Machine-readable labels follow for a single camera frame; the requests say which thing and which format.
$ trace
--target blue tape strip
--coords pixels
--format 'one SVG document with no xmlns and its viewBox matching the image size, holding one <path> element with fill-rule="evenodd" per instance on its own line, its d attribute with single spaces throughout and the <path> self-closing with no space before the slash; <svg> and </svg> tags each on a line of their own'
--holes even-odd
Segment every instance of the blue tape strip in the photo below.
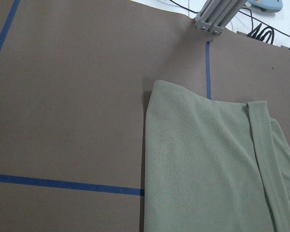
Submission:
<svg viewBox="0 0 290 232">
<path fill-rule="evenodd" d="M 210 43 L 212 40 L 206 42 L 205 49 L 205 65 L 206 65 L 206 90 L 207 98 L 212 99 L 212 90 L 211 90 L 211 65 L 210 65 Z"/>
<path fill-rule="evenodd" d="M 5 21 L 5 24 L 2 28 L 1 33 L 0 33 L 0 52 L 1 52 L 2 46 L 4 44 L 4 40 L 6 38 L 6 35 L 8 34 L 9 29 L 11 27 L 11 24 L 12 24 L 13 18 L 15 16 L 15 13 L 17 11 L 19 3 L 20 3 L 20 0 L 14 0 L 13 5 L 11 7 L 11 10 L 9 12 L 9 15 Z"/>
<path fill-rule="evenodd" d="M 30 178 L 30 177 L 20 177 L 20 176 L 13 176 L 13 175 L 0 175 L 0 182 L 10 183 L 10 184 L 20 184 L 20 185 L 52 187 L 52 188 L 60 188 L 60 189 L 64 188 L 64 189 L 75 189 L 75 190 L 84 190 L 84 191 L 109 192 L 109 193 L 144 196 L 144 189 L 138 189 L 138 188 L 125 188 L 125 187 L 116 187 L 116 186 L 108 186 L 108 185 L 94 185 L 94 184 L 85 184 L 85 183 L 78 183 L 78 182 L 60 181 L 60 180 L 47 180 L 47 179 L 38 179 L 38 178 Z"/>
</svg>

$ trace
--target light blue plastic object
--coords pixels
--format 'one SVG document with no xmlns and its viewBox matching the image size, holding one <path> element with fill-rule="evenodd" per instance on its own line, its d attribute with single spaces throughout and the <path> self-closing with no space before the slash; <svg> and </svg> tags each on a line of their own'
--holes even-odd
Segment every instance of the light blue plastic object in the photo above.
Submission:
<svg viewBox="0 0 290 232">
<path fill-rule="evenodd" d="M 282 0 L 248 0 L 248 2 L 266 12 L 278 12 L 282 9 Z"/>
</svg>

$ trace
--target green cloth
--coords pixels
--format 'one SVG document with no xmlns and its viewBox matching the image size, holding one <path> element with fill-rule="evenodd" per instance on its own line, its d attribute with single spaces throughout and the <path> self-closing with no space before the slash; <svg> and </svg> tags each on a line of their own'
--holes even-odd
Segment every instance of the green cloth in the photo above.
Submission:
<svg viewBox="0 0 290 232">
<path fill-rule="evenodd" d="M 290 232 L 290 149 L 266 101 L 213 101 L 154 83 L 144 232 Z"/>
</svg>

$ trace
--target gray-green towel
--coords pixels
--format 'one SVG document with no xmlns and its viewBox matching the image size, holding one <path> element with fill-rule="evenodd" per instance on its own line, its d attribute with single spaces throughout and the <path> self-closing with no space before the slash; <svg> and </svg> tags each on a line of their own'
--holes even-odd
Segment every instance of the gray-green towel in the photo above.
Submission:
<svg viewBox="0 0 290 232">
<path fill-rule="evenodd" d="M 290 232 L 290 149 L 266 101 L 213 101 L 154 83 L 145 232 Z"/>
</svg>

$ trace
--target folded fabric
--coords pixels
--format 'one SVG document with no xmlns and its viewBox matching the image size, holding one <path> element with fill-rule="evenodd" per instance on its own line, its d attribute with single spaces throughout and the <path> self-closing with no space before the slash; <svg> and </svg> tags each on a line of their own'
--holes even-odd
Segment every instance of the folded fabric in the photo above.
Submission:
<svg viewBox="0 0 290 232">
<path fill-rule="evenodd" d="M 213 101 L 154 83 L 145 232 L 290 232 L 290 149 L 266 101 Z"/>
</svg>

